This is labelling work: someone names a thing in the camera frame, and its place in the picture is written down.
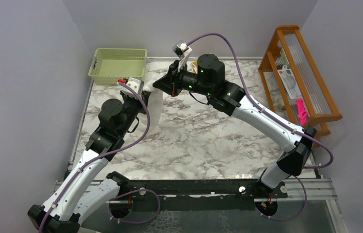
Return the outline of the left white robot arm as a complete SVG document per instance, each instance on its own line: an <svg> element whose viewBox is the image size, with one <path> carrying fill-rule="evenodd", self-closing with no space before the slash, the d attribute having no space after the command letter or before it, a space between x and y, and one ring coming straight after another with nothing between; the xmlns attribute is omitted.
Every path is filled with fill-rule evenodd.
<svg viewBox="0 0 363 233"><path fill-rule="evenodd" d="M117 172L107 176L99 188L85 191L117 153L137 145L151 128L148 109L152 92L120 91L122 99L108 99L100 109L99 125L90 135L85 150L61 186L41 205L33 205L28 217L40 233L76 233L84 220L110 198L128 194L127 179ZM125 145L124 137L139 114L147 117L143 134Z"/></svg>

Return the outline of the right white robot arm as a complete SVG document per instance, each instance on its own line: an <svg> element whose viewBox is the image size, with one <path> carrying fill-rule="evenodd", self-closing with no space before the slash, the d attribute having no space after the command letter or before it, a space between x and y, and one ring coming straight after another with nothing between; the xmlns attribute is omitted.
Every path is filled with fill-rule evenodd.
<svg viewBox="0 0 363 233"><path fill-rule="evenodd" d="M205 95L214 109L250 124L283 149L276 163L266 168L258 179L259 196L269 197L283 180L301 174L311 153L316 129L295 125L253 97L247 97L244 88L225 79L225 64L215 55L200 56L197 73L189 72L178 61L173 62L153 87L173 97L183 90Z"/></svg>

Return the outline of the white towel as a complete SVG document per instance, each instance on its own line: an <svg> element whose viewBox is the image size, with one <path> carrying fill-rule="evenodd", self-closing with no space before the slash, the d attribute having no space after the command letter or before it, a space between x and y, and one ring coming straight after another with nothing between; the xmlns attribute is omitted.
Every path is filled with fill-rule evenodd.
<svg viewBox="0 0 363 233"><path fill-rule="evenodd" d="M143 90L150 94L148 98L147 108L150 116L150 127L149 131L154 130L159 124L161 114L163 111L163 91L153 86L154 80L148 81Z"/></svg>

